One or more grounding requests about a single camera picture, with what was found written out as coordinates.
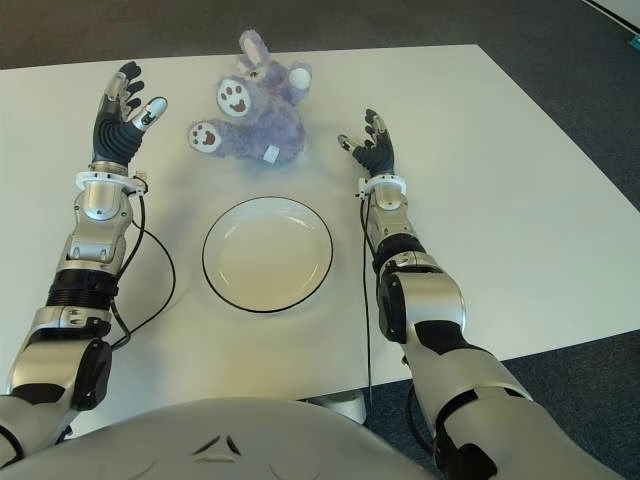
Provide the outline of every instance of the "table top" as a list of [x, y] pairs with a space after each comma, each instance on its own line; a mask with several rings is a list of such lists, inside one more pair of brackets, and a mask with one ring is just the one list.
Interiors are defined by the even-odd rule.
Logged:
[[[205, 397], [302, 398], [366, 384], [362, 233], [353, 196], [363, 171], [335, 139], [364, 136], [365, 107], [383, 114], [390, 129], [423, 245], [462, 289], [470, 342], [507, 359], [640, 327], [638, 212], [479, 47], [276, 59], [314, 69], [299, 106], [306, 148], [276, 168], [213, 159], [186, 143], [192, 121], [221, 117], [213, 85], [235, 71], [234, 56], [139, 62], [143, 100], [164, 95], [169, 109], [131, 170], [149, 174], [147, 226], [176, 262], [177, 290], [166, 313], [114, 354], [108, 397], [74, 423], [76, 432]], [[99, 95], [120, 64], [0, 71], [2, 376], [46, 299], [73, 228], [74, 176], [90, 160]], [[226, 304], [200, 265], [216, 218], [263, 195], [313, 208], [334, 243], [318, 291], [275, 314]], [[408, 378], [400, 349], [378, 332], [368, 273], [374, 382]], [[169, 288], [166, 260], [146, 239], [121, 282], [125, 320], [135, 325], [155, 311]]]

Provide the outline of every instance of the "purple plush toy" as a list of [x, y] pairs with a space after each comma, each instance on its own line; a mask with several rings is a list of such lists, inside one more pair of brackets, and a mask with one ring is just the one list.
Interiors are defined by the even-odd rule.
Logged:
[[238, 66], [244, 77], [224, 77], [216, 88], [218, 106], [233, 123], [196, 122], [188, 142], [213, 157], [291, 161], [304, 146], [305, 130], [295, 105], [309, 92], [311, 67], [296, 62], [287, 69], [272, 60], [253, 30], [242, 34], [240, 47], [245, 54], [238, 58]]

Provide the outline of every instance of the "empty plate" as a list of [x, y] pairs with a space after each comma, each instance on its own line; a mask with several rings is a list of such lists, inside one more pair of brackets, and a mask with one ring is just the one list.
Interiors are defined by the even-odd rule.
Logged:
[[306, 205], [281, 197], [247, 200], [209, 229], [202, 268], [214, 292], [250, 312], [277, 312], [317, 290], [333, 257], [331, 235]]

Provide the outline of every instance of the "black cable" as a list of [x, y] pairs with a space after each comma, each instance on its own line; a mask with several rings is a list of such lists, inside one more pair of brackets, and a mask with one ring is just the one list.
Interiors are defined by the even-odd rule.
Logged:
[[113, 314], [113, 318], [116, 319], [116, 322], [124, 332], [124, 337], [122, 337], [117, 342], [114, 342], [113, 345], [111, 345], [111, 350], [118, 350], [119, 348], [124, 347], [127, 343], [129, 343], [129, 340], [131, 340], [131, 330], [129, 330], [129, 327], [127, 327], [127, 324], [124, 323], [124, 320], [122, 320], [122, 317], [120, 316], [120, 312], [118, 312], [118, 309], [116, 307], [116, 302], [114, 301], [113, 298], [111, 299], [111, 313]]
[[[140, 180], [145, 184], [145, 193], [146, 193], [147, 191], [149, 191], [149, 187], [147, 186], [147, 183], [143, 179], [140, 178]], [[133, 328], [131, 330], [129, 329], [127, 324], [122, 319], [120, 313], [118, 312], [118, 309], [116, 307], [115, 301], [114, 300], [111, 301], [111, 312], [113, 313], [113, 316], [116, 319], [116, 322], [118, 323], [118, 325], [120, 326], [120, 328], [124, 332], [124, 336], [119, 338], [118, 340], [116, 340], [113, 343], [113, 345], [111, 346], [111, 348], [113, 350], [117, 350], [119, 348], [122, 348], [124, 345], [129, 343], [129, 341], [131, 340], [131, 335], [134, 332], [138, 331], [139, 329], [144, 327], [146, 324], [151, 322], [153, 319], [155, 319], [158, 315], [160, 315], [164, 311], [164, 309], [167, 308], [167, 305], [169, 305], [169, 302], [173, 298], [173, 295], [174, 295], [175, 290], [176, 290], [176, 267], [175, 267], [175, 264], [173, 263], [173, 258], [171, 258], [171, 254], [169, 253], [169, 250], [167, 250], [167, 248], [164, 246], [164, 244], [160, 241], [160, 239], [158, 237], [156, 237], [153, 233], [151, 233], [149, 230], [144, 228], [145, 224], [146, 224], [146, 218], [145, 218], [145, 213], [144, 213], [144, 202], [142, 201], [142, 197], [140, 197], [140, 213], [141, 213], [141, 215], [140, 215], [140, 225], [138, 225], [135, 220], [132, 220], [133, 225], [138, 230], [140, 230], [140, 235], [138, 236], [138, 239], [140, 239], [140, 241], [141, 241], [141, 237], [143, 237], [144, 234], [147, 234], [160, 246], [160, 248], [164, 252], [165, 256], [167, 257], [167, 260], [169, 260], [169, 265], [171, 267], [171, 291], [169, 292], [169, 295], [167, 296], [167, 299], [165, 300], [165, 302], [162, 304], [162, 306], [153, 315], [151, 315], [144, 322], [140, 323], [137, 327], [135, 327], [135, 328]], [[128, 263], [130, 263], [131, 260], [133, 260], [134, 254], [137, 252], [137, 248], [136, 247], [139, 247], [139, 243], [140, 242], [136, 242], [136, 246], [134, 246], [134, 249], [131, 251], [131, 254], [129, 255], [129, 257], [127, 259]], [[120, 269], [120, 272], [119, 272], [120, 275], [124, 272], [124, 268], [125, 268], [125, 266], [123, 266], [123, 268]]]
[[430, 445], [424, 437], [418, 431], [418, 427], [413, 419], [413, 399], [416, 397], [416, 387], [411, 383], [411, 388], [409, 392], [407, 392], [407, 400], [404, 404], [404, 417], [407, 420], [407, 426], [409, 427], [409, 431], [413, 435], [413, 438], [416, 439], [418, 445], [420, 445], [427, 454], [432, 457], [433, 456], [433, 446]]
[[371, 243], [371, 239], [369, 238], [369, 232], [367, 231], [367, 227], [369, 226], [369, 204], [367, 203], [367, 218], [366, 218], [366, 224], [365, 224], [365, 218], [364, 218], [364, 199], [362, 199], [362, 201], [360, 202], [360, 225], [362, 226], [362, 231], [364, 232], [364, 238], [367, 242], [367, 245], [369, 245], [369, 251], [371, 252], [371, 255], [374, 255], [375, 252], [373, 250], [373, 244]]
[[362, 240], [362, 289], [364, 293], [364, 312], [365, 321], [367, 322], [367, 385], [369, 387], [369, 405], [373, 408], [373, 389], [371, 388], [371, 326], [369, 322], [369, 298], [367, 295], [367, 245], [371, 249], [371, 240], [369, 239], [369, 233], [367, 227], [369, 225], [369, 202], [366, 202], [367, 215], [364, 215], [365, 201], [362, 199], [360, 202], [360, 224], [364, 232], [364, 238]]
[[135, 257], [136, 253], [138, 253], [138, 249], [140, 248], [140, 244], [142, 243], [142, 237], [144, 237], [144, 227], [146, 225], [147, 216], [144, 208], [144, 199], [142, 198], [142, 195], [139, 196], [138, 199], [140, 200], [140, 224], [142, 225], [142, 228], [140, 228], [140, 233], [138, 234], [138, 238], [136, 239], [136, 243], [133, 246], [133, 249], [131, 249], [131, 253], [127, 257], [125, 262], [122, 264], [120, 271], [116, 275], [118, 279], [122, 278], [122, 275], [131, 264], [131, 260], [133, 260], [133, 257]]

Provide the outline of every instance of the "gray carpet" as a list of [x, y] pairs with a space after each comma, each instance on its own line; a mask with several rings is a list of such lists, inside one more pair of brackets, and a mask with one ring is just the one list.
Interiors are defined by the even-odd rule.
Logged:
[[[477, 43], [640, 207], [640, 53], [579, 0], [0, 0], [0, 68], [236, 53], [247, 27], [273, 51]], [[639, 332], [507, 364], [578, 444], [640, 479]], [[427, 462], [407, 388], [375, 389], [370, 427]]]

